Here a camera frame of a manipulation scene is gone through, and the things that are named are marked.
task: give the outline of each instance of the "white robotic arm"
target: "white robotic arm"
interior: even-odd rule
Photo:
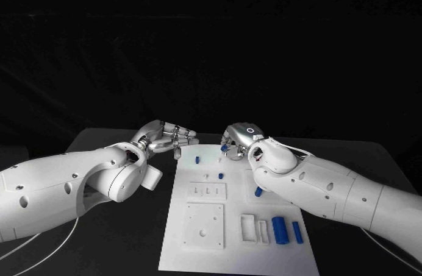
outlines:
[[[199,144],[196,132],[160,120],[131,143],[71,152],[15,165],[0,172],[0,242],[35,235],[100,203],[125,201],[139,186],[154,190],[162,172],[148,165],[154,153]]]
[[[422,262],[422,197],[313,155],[297,156],[255,124],[229,126],[226,156],[248,156],[258,186],[311,214],[356,225],[391,240]]]

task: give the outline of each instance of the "dark table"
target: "dark table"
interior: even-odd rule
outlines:
[[[86,129],[69,152],[89,151],[129,141],[136,130]],[[201,144],[220,144],[222,135],[199,134]],[[284,144],[308,150],[379,183],[417,193],[386,149],[363,141],[277,138]],[[168,220],[177,160],[173,151],[149,161],[164,172],[155,191],[139,188],[123,202],[108,202],[80,218],[69,243],[57,254],[25,275],[193,275],[160,271],[161,248]],[[303,211],[321,275],[420,275],[369,239],[360,228],[316,217]],[[76,221],[47,231],[0,263],[0,275],[31,267],[63,243]],[[28,239],[0,244],[0,255]],[[384,240],[407,260],[414,259]]]

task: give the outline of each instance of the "blue block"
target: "blue block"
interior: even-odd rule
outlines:
[[[294,222],[294,230],[295,230],[297,242],[298,242],[298,244],[303,244],[304,243],[304,239],[303,239],[300,224],[298,224],[297,221]]]
[[[284,222],[284,217],[274,217],[275,242],[278,244],[290,243],[288,229]]]
[[[262,188],[258,187],[258,190],[255,191],[255,195],[259,197],[262,195]]]

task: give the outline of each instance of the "silver robotic hand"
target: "silver robotic hand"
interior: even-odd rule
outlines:
[[[131,142],[29,160],[0,172],[0,242],[35,235],[82,217],[100,203],[123,202],[142,185],[154,190],[162,172],[155,153],[199,144],[196,132],[160,120]]]
[[[295,155],[290,148],[304,155]],[[421,196],[376,183],[333,161],[265,137],[255,124],[227,127],[222,151],[232,160],[248,157],[255,182],[265,191],[311,214],[372,231],[422,262]]]

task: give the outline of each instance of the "robotic hand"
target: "robotic hand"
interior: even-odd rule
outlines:
[[[422,262],[422,197],[358,174],[340,164],[297,156],[255,124],[227,127],[222,150],[251,162],[258,186],[311,214],[349,223],[391,240]]]
[[[123,202],[142,185],[154,190],[162,172],[155,153],[199,144],[197,132],[160,120],[131,143],[29,160],[0,172],[0,242],[35,235],[77,219],[100,203]]]

